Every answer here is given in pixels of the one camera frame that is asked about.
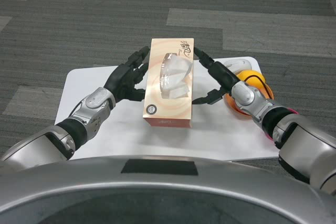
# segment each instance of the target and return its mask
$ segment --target black panel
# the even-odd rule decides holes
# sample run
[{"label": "black panel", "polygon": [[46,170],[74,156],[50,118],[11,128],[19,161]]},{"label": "black panel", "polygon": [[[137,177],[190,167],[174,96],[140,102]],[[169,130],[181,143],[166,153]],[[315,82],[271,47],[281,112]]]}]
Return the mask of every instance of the black panel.
[{"label": "black panel", "polygon": [[197,176],[197,168],[192,161],[157,159],[130,159],[121,173],[150,173]]}]

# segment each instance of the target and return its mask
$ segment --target orange object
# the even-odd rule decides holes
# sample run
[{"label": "orange object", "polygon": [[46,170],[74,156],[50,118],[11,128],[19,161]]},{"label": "orange object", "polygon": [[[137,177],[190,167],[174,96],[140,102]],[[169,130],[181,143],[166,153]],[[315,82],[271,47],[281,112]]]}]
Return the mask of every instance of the orange object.
[{"label": "orange object", "polygon": [[[259,91],[264,95],[264,97],[266,99],[274,99],[274,95],[273,95],[273,92],[272,92],[272,89],[266,84],[266,87],[268,89],[268,92],[269,94],[271,95],[271,97],[268,96],[266,90],[264,87],[260,88]],[[248,114],[246,114],[244,111],[240,110],[237,105],[236,105],[236,102],[235,100],[233,100],[233,98],[229,95],[229,94],[225,94],[224,96],[224,101],[226,101],[226,103],[236,112],[240,113],[240,114],[243,114],[243,115],[246,115],[246,116],[250,116]]]}]

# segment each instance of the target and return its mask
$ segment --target striped carpet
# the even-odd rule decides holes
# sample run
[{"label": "striped carpet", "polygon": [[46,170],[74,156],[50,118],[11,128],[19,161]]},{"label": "striped carpet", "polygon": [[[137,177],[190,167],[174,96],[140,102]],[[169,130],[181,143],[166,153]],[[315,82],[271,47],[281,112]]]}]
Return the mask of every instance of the striped carpet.
[{"label": "striped carpet", "polygon": [[155,37],[256,58],[280,103],[335,133],[335,12],[336,0],[0,0],[0,154],[53,124],[70,70],[120,64]]}]

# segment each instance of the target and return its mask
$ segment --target white tabletop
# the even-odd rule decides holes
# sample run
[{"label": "white tabletop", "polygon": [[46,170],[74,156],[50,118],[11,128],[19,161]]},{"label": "white tabletop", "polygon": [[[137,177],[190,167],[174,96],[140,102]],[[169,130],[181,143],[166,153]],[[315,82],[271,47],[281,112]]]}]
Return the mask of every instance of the white tabletop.
[{"label": "white tabletop", "polygon": [[[241,57],[260,71],[258,62]],[[233,58],[216,59],[225,62]],[[59,105],[56,123],[64,120],[82,98],[105,84],[116,67],[84,68],[69,72]],[[137,85],[145,88],[146,76]],[[194,61],[193,98],[206,96],[219,84],[199,61]],[[111,155],[193,156],[238,160],[278,156],[278,149],[249,118],[232,111],[221,100],[213,105],[193,106],[193,128],[151,127],[143,118],[143,102],[123,100],[111,111],[97,136],[72,157]]]}]

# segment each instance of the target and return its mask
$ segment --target tissue box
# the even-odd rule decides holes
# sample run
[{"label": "tissue box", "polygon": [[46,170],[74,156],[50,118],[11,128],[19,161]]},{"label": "tissue box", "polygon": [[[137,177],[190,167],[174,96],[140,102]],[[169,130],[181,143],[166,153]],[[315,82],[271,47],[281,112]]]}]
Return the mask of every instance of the tissue box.
[{"label": "tissue box", "polygon": [[191,127],[194,39],[152,39],[143,118],[151,126]]}]

